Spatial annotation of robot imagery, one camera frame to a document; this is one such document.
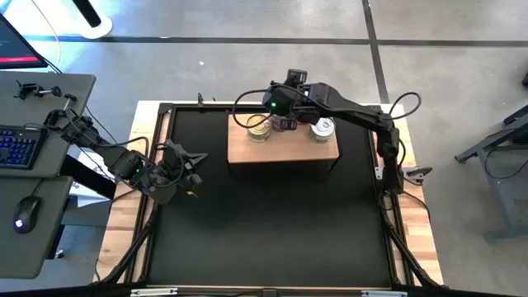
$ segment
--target backlit keyboard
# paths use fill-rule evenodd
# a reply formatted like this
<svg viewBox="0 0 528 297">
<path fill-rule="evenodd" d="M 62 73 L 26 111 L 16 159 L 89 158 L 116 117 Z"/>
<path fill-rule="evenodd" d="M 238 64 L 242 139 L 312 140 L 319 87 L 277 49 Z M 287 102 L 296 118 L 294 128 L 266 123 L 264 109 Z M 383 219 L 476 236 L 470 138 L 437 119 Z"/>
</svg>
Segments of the backlit keyboard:
<svg viewBox="0 0 528 297">
<path fill-rule="evenodd" d="M 31 170 L 45 135 L 42 128 L 0 125 L 0 168 Z"/>
</svg>

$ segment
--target tin can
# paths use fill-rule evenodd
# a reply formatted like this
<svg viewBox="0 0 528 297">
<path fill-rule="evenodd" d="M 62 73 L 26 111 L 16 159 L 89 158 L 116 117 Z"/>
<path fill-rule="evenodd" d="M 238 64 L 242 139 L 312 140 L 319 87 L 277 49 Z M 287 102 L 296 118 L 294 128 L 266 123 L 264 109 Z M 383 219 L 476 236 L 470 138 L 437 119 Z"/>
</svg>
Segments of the tin can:
<svg viewBox="0 0 528 297">
<path fill-rule="evenodd" d="M 309 136 L 318 144 L 326 143 L 336 130 L 336 123 L 330 118 L 321 118 L 316 125 L 310 125 Z"/>
<path fill-rule="evenodd" d="M 285 116 L 272 115 L 270 117 L 271 128 L 277 132 L 284 132 L 284 130 L 281 128 L 282 120 L 287 120 L 287 118 Z"/>
<path fill-rule="evenodd" d="M 247 119 L 247 125 L 255 125 L 264 119 L 266 119 L 264 115 L 252 115 Z M 257 127 L 247 129 L 247 136 L 256 143 L 263 143 L 270 137 L 270 126 L 270 121 L 265 120 Z"/>
</svg>

